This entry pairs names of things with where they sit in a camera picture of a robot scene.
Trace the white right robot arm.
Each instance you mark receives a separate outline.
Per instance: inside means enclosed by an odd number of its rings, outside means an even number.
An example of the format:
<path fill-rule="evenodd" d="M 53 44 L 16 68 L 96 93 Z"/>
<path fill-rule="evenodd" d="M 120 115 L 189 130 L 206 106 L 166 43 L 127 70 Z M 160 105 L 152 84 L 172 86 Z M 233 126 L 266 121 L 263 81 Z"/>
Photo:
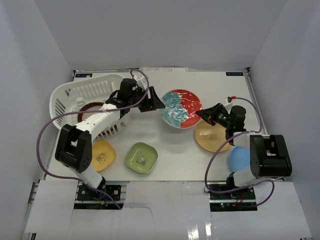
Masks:
<path fill-rule="evenodd" d="M 234 105 L 227 110 L 221 103 L 196 111 L 207 124 L 219 124 L 225 128 L 225 142 L 214 152 L 205 171 L 204 182 L 207 187 L 210 166 L 224 146 L 233 145 L 249 150 L 249 165 L 233 172 L 230 177 L 233 182 L 225 187 L 226 195 L 233 200 L 242 196 L 245 188 L 271 179 L 286 178 L 293 172 L 284 136 L 260 134 L 260 130 L 246 130 L 246 113 L 246 109 L 240 105 Z"/>

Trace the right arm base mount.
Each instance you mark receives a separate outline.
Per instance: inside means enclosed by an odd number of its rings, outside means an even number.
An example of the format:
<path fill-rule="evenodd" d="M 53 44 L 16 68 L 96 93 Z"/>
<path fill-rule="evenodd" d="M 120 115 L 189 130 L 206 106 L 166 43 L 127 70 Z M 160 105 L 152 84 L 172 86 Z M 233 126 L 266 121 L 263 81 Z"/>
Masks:
<path fill-rule="evenodd" d="M 231 193 L 216 194 L 204 187 L 209 196 L 211 213 L 257 211 L 256 195 L 253 188 L 241 189 Z"/>

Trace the red and teal floral plate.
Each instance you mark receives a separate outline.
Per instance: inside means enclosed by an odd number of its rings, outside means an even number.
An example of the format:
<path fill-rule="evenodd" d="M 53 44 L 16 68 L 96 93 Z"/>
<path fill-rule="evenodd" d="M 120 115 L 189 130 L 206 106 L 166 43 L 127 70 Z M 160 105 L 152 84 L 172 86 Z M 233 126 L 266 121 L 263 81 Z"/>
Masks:
<path fill-rule="evenodd" d="M 160 109 L 160 115 L 168 125 L 174 128 L 188 129 L 201 120 L 196 111 L 203 109 L 202 102 L 189 90 L 168 91 L 162 96 L 161 101 L 165 108 Z"/>

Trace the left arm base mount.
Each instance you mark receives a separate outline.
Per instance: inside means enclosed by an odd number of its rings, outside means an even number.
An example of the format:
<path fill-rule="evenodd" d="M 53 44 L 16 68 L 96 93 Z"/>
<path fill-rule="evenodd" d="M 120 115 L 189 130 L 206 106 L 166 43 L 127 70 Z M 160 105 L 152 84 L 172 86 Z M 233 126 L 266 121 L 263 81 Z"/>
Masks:
<path fill-rule="evenodd" d="M 119 184 L 107 185 L 105 192 L 118 204 L 119 207 L 106 195 L 94 192 L 80 184 L 77 189 L 75 210 L 121 210 L 124 206 L 126 191 Z"/>

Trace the dark red rimmed plate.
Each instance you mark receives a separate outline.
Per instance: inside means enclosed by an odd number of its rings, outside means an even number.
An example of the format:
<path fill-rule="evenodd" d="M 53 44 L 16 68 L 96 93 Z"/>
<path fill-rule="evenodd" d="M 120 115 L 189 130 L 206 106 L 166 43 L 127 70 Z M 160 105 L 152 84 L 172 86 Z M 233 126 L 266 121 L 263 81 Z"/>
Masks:
<path fill-rule="evenodd" d="M 93 111 L 93 110 L 99 110 L 103 106 L 103 102 L 91 102 L 86 105 L 84 105 L 79 111 L 80 112 L 87 112 L 87 111 Z M 93 113 L 79 113 L 77 115 L 77 122 L 80 123 L 83 120 L 86 120 L 88 117 L 90 117 Z"/>

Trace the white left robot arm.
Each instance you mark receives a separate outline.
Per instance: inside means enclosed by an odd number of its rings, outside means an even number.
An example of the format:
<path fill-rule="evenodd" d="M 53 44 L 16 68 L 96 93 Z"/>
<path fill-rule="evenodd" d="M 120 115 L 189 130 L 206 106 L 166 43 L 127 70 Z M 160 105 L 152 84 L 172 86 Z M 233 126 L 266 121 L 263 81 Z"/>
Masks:
<path fill-rule="evenodd" d="M 75 125 L 66 124 L 61 128 L 54 157 L 87 185 L 88 193 L 96 200 L 105 196 L 106 180 L 93 167 L 93 141 L 132 108 L 138 108 L 142 113 L 165 108 L 146 76 L 139 80 L 124 78 L 120 88 L 109 96 L 98 112 Z"/>

